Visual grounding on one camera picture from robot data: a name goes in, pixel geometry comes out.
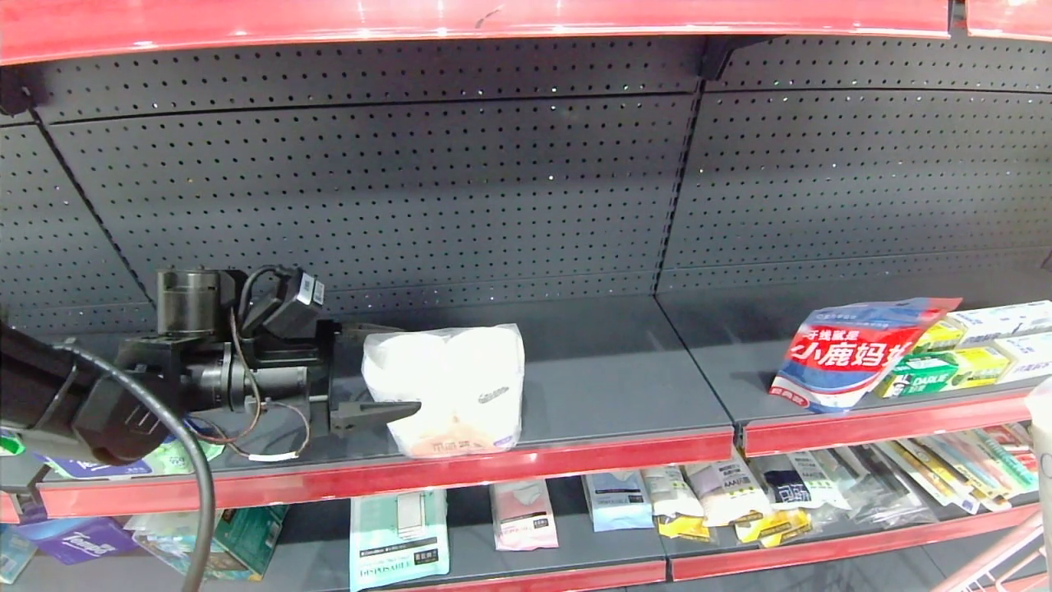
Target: face mask package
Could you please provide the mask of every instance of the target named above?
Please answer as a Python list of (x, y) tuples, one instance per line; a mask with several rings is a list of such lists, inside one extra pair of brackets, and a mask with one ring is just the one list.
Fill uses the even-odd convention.
[(494, 484), (489, 488), (489, 495), (498, 551), (559, 548), (547, 482)]
[(773, 511), (736, 450), (731, 451), (730, 461), (687, 465), (684, 472), (702, 501), (709, 528), (752, 522)]
[(351, 592), (447, 573), (445, 490), (351, 498)]
[(585, 475), (584, 484), (594, 532), (653, 528), (653, 508), (639, 471)]
[(644, 469), (643, 479), (653, 506), (653, 522), (658, 526), (658, 534), (667, 538), (715, 542), (715, 531), (705, 526), (705, 510), (694, 491), (687, 485), (683, 469)]
[(816, 413), (854, 407), (959, 299), (820, 309), (796, 331), (770, 394)]
[(362, 376), (377, 402), (420, 402), (388, 424), (402, 454), (437, 458), (519, 444), (525, 350), (515, 325), (365, 339)]

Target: plastic bag package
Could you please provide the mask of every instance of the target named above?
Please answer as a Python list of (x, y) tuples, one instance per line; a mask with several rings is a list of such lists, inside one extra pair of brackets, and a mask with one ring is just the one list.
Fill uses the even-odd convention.
[(854, 407), (959, 299), (913, 299), (820, 309), (786, 352), (770, 394), (816, 413)]
[(526, 355), (515, 325), (365, 339), (362, 376), (377, 402), (420, 402), (387, 425), (402, 454), (502, 452), (522, 431)]
[(834, 450), (854, 474), (854, 484), (843, 493), (851, 507), (848, 516), (855, 524), (887, 530), (937, 522), (910, 479), (875, 447), (864, 445)]
[(559, 548), (547, 482), (494, 484), (489, 488), (489, 495), (498, 551)]

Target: store shelf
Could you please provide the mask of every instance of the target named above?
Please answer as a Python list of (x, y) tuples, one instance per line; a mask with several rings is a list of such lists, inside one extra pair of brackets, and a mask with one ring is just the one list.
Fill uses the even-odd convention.
[[(557, 592), (596, 590), (665, 580), (665, 552), (653, 530), (593, 533), (581, 479), (548, 482), (555, 511), (559, 549), (499, 552), (493, 548), (489, 493), (485, 487), (448, 492), (450, 571), (383, 590), (501, 590)], [(350, 504), (346, 501), (294, 507), (275, 556), (260, 583), (222, 583), (216, 590), (328, 592), (349, 586)], [(136, 554), (58, 565), (38, 556), (11, 592), (113, 590), (121, 581), (151, 581), (160, 590), (178, 588), (180, 575), (153, 556)]]
[(913, 295), (963, 295), (963, 308), (1038, 301), (1052, 272), (858, 278), (660, 293), (658, 301), (731, 419), (748, 456), (952, 432), (1029, 419), (1023, 397), (1039, 381), (902, 400), (866, 397), (845, 414), (818, 415), (767, 393), (800, 323), (817, 308)]
[(968, 0), (969, 35), (1052, 41), (1052, 0)]
[(156, 49), (383, 39), (631, 34), (946, 38), (946, 0), (6, 0), (0, 64)]
[[(296, 504), (730, 456), (730, 420), (653, 299), (626, 295), (466, 307), (366, 321), (407, 330), (517, 323), (526, 347), (520, 445), (502, 454), (411, 461), (398, 454), (381, 428), (347, 438), (320, 435), (303, 457), (280, 465), (251, 464), (224, 454), (213, 462), (220, 507)], [(361, 348), (341, 343), (335, 359), (336, 401), (361, 396), (365, 392), (359, 373)], [(238, 426), (245, 417), (226, 413), (220, 421)], [(244, 447), (254, 452), (287, 451), (301, 437), (298, 422), (290, 413), (267, 414)], [(53, 517), (197, 508), (197, 489), (188, 476), (129, 482), (52, 478), (40, 491)]]
[[(845, 559), (932, 543), (952, 540), (1014, 527), (1039, 511), (1037, 495), (1024, 496), (1011, 510), (967, 516), (939, 508), (940, 522), (873, 532), (844, 518), (823, 527), (811, 539), (771, 549), (728, 549), (682, 539), (664, 539), (673, 580), (699, 579), (758, 570)], [(731, 529), (720, 529), (724, 539), (736, 543)]]

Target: toilet paper package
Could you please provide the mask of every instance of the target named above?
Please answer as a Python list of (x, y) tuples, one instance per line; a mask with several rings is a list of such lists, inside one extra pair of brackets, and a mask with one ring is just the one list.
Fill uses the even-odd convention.
[(639, 471), (595, 473), (584, 481), (593, 531), (653, 528), (650, 496)]
[(449, 573), (442, 489), (350, 501), (350, 590)]
[(526, 356), (515, 325), (383, 333), (365, 339), (362, 376), (377, 402), (420, 402), (388, 424), (414, 458), (513, 448), (521, 432)]
[(498, 551), (555, 549), (555, 514), (544, 479), (494, 484), (489, 489)]

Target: perforated metal panel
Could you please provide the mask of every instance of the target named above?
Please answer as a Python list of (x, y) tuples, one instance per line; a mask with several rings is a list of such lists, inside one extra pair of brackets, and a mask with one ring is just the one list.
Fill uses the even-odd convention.
[(201, 109), (692, 91), (700, 37), (339, 43), (26, 66), (45, 121)]
[(757, 283), (851, 279), (865, 275), (968, 272), (1008, 267), (1035, 269), (1048, 254), (1049, 248), (1043, 247), (690, 267), (662, 272), (661, 285), (658, 289), (659, 291), (671, 291), (700, 287), (735, 287)]
[(342, 289), (656, 271), (689, 96), (54, 126), (141, 277), (299, 263)]
[(1052, 243), (1052, 97), (703, 99), (666, 268)]
[(35, 125), (0, 129), (0, 303), (14, 318), (145, 302)]
[(780, 37), (734, 53), (707, 91), (928, 88), (1052, 93), (1052, 46), (1008, 39)]

